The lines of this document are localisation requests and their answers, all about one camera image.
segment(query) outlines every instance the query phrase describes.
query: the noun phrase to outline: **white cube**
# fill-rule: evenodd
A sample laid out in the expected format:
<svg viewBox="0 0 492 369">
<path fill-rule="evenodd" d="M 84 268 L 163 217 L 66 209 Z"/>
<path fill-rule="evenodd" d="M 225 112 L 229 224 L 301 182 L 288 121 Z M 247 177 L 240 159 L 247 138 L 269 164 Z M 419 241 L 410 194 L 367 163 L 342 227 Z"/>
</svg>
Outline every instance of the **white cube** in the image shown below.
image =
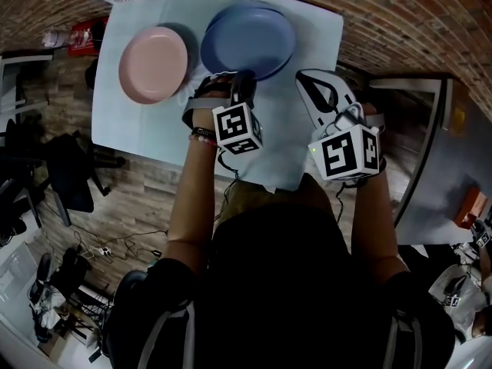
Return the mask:
<svg viewBox="0 0 492 369">
<path fill-rule="evenodd" d="M 350 180 L 379 173 L 377 133 L 355 125 L 309 144 L 324 180 Z"/>
<path fill-rule="evenodd" d="M 248 104 L 243 102 L 229 108 L 217 107 L 212 112 L 220 147 L 228 149 L 233 155 L 263 148 L 260 122 Z"/>
</svg>

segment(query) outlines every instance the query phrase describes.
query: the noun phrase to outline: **gray table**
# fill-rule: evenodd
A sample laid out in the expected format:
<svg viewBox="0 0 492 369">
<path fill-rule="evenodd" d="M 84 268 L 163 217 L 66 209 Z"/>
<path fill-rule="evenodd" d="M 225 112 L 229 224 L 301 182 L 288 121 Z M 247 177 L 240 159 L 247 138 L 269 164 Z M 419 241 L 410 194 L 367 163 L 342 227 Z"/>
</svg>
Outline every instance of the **gray table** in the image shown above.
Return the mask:
<svg viewBox="0 0 492 369">
<path fill-rule="evenodd" d="M 109 18 L 95 82 L 92 140 L 109 148 L 183 165 L 189 129 L 181 123 L 188 97 L 208 71 L 198 46 L 213 16 L 239 0 L 143 0 L 114 5 Z M 254 113 L 263 126 L 264 149 L 256 155 L 224 155 L 241 178 L 272 188 L 294 190 L 304 173 L 314 126 L 294 76 L 302 68 L 334 70 L 343 18 L 296 0 L 261 0 L 275 5 L 294 26 L 298 46 L 285 68 L 258 84 Z M 130 40 L 141 30 L 168 25 L 187 43 L 194 62 L 188 81 L 172 98 L 156 105 L 134 103 L 121 90 L 118 64 Z M 220 165 L 216 174 L 233 177 Z"/>
</svg>

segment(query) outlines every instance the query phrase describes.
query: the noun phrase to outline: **office chair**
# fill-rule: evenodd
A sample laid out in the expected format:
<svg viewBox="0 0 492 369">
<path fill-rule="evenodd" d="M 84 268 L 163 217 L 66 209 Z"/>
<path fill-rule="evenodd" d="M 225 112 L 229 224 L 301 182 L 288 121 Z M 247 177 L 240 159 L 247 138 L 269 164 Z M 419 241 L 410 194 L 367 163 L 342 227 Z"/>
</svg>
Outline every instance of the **office chair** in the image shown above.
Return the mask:
<svg viewBox="0 0 492 369">
<path fill-rule="evenodd" d="M 87 154 L 78 145 L 78 131 L 73 135 L 63 134 L 53 138 L 42 148 L 42 157 L 46 160 L 48 180 L 51 183 L 55 203 L 64 225 L 71 225 L 68 209 L 92 213 L 94 202 L 87 180 L 91 178 L 103 196 L 109 194 L 109 188 L 103 188 L 95 172 L 96 168 L 120 168 L 125 164 L 123 158 L 107 158 L 109 161 L 97 161 L 94 144 L 89 143 Z"/>
</svg>

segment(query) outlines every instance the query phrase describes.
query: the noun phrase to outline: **stacked blue plates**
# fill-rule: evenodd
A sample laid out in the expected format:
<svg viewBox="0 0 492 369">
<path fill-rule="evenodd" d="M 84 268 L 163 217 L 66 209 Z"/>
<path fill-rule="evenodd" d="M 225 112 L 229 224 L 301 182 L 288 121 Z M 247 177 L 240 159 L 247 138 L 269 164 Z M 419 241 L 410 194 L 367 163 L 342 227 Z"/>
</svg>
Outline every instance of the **stacked blue plates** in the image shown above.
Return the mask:
<svg viewBox="0 0 492 369">
<path fill-rule="evenodd" d="M 260 81 L 288 63 L 295 45 L 291 23 L 274 6 L 245 1 L 216 14 L 200 53 L 210 72 L 250 69 Z"/>
</svg>

